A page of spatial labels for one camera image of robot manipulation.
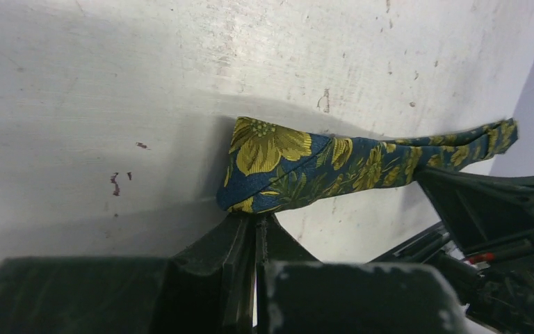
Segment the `floral fabric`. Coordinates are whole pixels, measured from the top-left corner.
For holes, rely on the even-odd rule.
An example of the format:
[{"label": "floral fabric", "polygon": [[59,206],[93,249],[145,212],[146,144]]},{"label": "floral fabric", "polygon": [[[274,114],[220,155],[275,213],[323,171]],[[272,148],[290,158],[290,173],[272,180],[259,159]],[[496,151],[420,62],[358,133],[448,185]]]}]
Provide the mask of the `floral fabric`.
[{"label": "floral fabric", "polygon": [[517,136],[513,119],[458,134],[376,141],[308,134],[241,117],[217,201],[230,212],[278,212],[321,198],[404,186],[417,167],[461,170],[503,154]]}]

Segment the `yellow flower pattern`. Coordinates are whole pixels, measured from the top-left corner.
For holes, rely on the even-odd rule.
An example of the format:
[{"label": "yellow flower pattern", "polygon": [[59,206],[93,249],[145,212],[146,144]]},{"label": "yellow flower pattern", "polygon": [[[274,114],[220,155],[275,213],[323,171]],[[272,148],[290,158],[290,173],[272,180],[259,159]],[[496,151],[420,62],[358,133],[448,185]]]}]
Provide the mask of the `yellow flower pattern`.
[{"label": "yellow flower pattern", "polygon": [[239,118],[218,204],[229,212],[278,212],[321,198],[404,186],[424,166],[460,170],[517,140],[505,120],[459,134],[374,141],[339,138]]}]

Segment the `necktie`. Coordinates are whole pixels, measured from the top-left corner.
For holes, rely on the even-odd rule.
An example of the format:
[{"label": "necktie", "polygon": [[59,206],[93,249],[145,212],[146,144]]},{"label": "necktie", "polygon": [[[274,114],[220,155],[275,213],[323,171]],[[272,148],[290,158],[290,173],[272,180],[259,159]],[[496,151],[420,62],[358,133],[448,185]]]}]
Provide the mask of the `necktie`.
[{"label": "necktie", "polygon": [[295,209],[321,198],[404,186],[419,166],[461,170],[503,154],[517,138],[513,119],[444,136],[376,141],[309,134],[241,117],[216,198],[229,212]]}]

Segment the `red mark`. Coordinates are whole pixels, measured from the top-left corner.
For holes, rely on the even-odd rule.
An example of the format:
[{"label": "red mark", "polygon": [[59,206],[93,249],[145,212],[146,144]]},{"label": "red mark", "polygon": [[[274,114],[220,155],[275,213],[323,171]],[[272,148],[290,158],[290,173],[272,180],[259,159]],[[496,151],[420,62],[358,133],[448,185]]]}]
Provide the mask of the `red mark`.
[{"label": "red mark", "polygon": [[114,196],[119,196],[120,195],[120,185],[118,184],[117,181],[115,181],[115,178],[117,178],[119,175],[119,173],[114,173],[111,178],[109,179],[109,181],[115,186],[115,189],[113,190],[113,195]]}]

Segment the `folded necktie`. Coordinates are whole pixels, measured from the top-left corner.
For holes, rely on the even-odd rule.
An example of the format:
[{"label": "folded necktie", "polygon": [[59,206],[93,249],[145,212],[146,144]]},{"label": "folded necktie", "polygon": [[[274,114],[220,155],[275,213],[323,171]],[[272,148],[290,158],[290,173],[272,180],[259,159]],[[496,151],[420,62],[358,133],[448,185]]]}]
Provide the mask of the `folded necktie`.
[{"label": "folded necktie", "polygon": [[230,212],[305,207],[321,198],[404,186],[419,166],[461,170],[503,154],[516,140],[513,119],[445,136],[376,141],[309,134],[241,117],[217,201]]}]

